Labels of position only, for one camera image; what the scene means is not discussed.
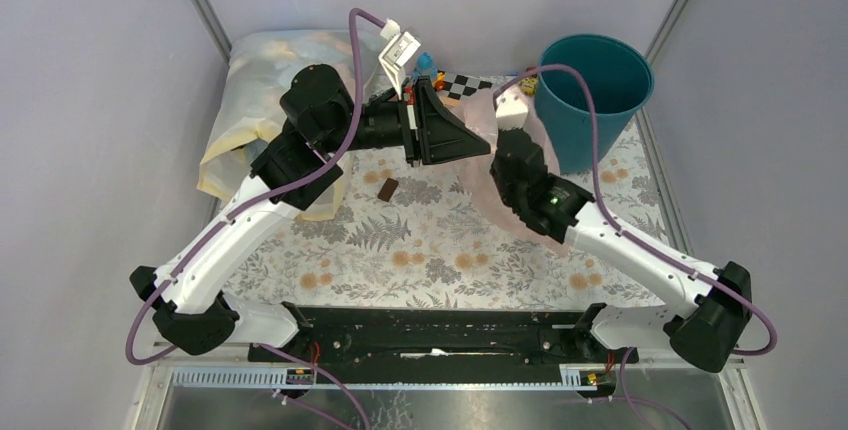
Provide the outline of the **pink trash bag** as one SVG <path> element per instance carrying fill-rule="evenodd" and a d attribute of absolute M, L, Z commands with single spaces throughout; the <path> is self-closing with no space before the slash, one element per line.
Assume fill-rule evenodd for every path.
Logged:
<path fill-rule="evenodd" d="M 498 120 L 495 113 L 500 106 L 505 104 L 509 110 L 523 112 L 525 120 L 521 129 L 541 147 L 548 170 L 558 175 L 560 173 L 558 157 L 543 123 L 536 114 L 533 98 L 524 94 L 517 86 L 508 89 L 498 98 L 494 98 L 493 94 L 492 89 L 480 90 L 473 96 L 463 99 L 451 112 L 467 128 L 483 137 L 492 146 L 496 145 Z M 546 247 L 558 256 L 567 256 L 570 253 L 568 245 L 531 231 L 510 208 L 503 204 L 490 174 L 494 157 L 495 155 L 490 153 L 450 164 L 456 170 L 460 184 L 470 194 L 473 206 L 489 223 L 506 232 L 510 238 L 530 241 Z"/>

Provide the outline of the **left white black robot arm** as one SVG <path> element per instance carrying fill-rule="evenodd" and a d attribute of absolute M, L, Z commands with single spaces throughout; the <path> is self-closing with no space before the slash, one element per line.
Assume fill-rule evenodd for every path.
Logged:
<path fill-rule="evenodd" d="M 223 287 L 272 233 L 341 178 L 347 151 L 400 147 L 415 166 L 491 150 L 426 80 L 399 97 L 383 93 L 360 105 L 334 67 L 313 64 L 294 76 L 280 104 L 286 116 L 281 133 L 254 159 L 221 213 L 169 262 L 131 274 L 143 314 L 164 340 L 189 355 L 225 343 L 271 345 L 288 361 L 307 354 L 311 337 L 288 307 L 240 299 Z"/>

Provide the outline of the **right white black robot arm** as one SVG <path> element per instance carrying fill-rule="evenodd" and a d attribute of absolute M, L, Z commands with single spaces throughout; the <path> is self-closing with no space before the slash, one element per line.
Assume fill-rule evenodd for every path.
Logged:
<path fill-rule="evenodd" d="M 604 210 L 588 190 L 549 172 L 542 148 L 522 130 L 499 132 L 490 173 L 503 204 L 527 229 L 606 261 L 662 302 L 594 306 L 573 336 L 579 357 L 597 362 L 612 349 L 668 349 L 700 370 L 723 370 L 753 316 L 745 267 L 679 253 Z"/>

